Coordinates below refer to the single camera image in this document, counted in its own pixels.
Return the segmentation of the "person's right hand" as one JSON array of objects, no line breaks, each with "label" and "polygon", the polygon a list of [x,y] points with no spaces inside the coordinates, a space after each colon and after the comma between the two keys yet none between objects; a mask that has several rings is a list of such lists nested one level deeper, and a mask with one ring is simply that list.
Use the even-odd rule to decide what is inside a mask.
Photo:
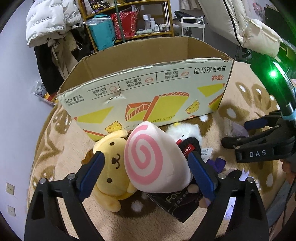
[{"label": "person's right hand", "polygon": [[281,159],[282,170],[286,173],[286,180],[289,184],[293,183],[295,178],[295,173],[291,170],[291,163],[287,162],[286,159]]}]

